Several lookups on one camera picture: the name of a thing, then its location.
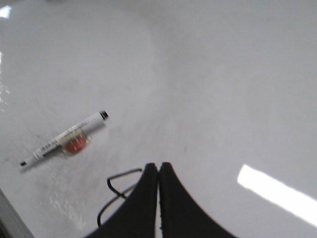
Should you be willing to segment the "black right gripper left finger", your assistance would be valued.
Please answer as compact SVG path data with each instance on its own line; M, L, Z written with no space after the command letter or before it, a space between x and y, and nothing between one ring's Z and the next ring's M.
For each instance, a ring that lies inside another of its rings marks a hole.
M145 165L141 178L122 205L88 238L154 238L158 170Z

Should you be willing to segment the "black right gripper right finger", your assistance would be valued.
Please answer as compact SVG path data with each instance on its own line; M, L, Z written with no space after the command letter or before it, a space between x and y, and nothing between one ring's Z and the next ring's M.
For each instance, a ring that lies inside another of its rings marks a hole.
M172 164L163 162L158 173L161 230L164 238L233 238L191 197Z

